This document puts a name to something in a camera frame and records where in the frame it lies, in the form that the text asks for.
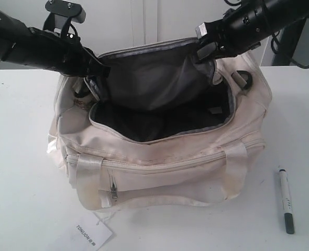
white marker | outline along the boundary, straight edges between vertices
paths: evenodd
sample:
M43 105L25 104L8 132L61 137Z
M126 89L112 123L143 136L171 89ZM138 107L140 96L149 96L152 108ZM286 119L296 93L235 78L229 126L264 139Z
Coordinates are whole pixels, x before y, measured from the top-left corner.
M290 195L289 181L287 180L287 173L285 169L279 171L282 204L284 208L285 226L288 234L294 234L294 222L292 212L292 201Z

bag handle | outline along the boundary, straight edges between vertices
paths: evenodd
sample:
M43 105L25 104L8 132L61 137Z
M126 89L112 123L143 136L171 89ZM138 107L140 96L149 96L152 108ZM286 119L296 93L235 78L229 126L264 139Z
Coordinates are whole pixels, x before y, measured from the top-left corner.
M240 194L248 171L248 154L241 140L222 146L226 154L226 168L223 176L222 191L224 200L232 199ZM184 196L146 196L129 199L112 206L110 193L98 188L103 158L81 154L76 168L76 190L82 205L97 212L116 212L123 209L141 208L159 205L183 205L207 207L215 203L207 203Z

bag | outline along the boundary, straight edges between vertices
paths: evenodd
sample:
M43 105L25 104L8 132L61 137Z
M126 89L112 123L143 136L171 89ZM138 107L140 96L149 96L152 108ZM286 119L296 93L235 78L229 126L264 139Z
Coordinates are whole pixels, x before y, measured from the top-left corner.
M250 53L196 63L196 39L107 53L108 78L61 76L48 153L100 212L239 195L270 88Z

table surface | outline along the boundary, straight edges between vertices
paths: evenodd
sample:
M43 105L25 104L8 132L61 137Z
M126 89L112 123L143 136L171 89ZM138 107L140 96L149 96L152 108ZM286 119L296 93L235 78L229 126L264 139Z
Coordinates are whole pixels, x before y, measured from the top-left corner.
M211 208L119 212L100 250L309 250L309 70L262 71L273 91L262 127L267 149L241 195ZM85 212L46 155L58 76L0 70L0 250L44 250ZM279 165L288 170L295 235L284 229Z

white tag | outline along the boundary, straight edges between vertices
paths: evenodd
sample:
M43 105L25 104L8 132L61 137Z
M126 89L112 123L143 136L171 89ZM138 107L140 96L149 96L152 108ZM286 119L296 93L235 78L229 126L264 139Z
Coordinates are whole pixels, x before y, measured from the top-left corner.
M113 233L92 212L75 221L46 250L97 251Z

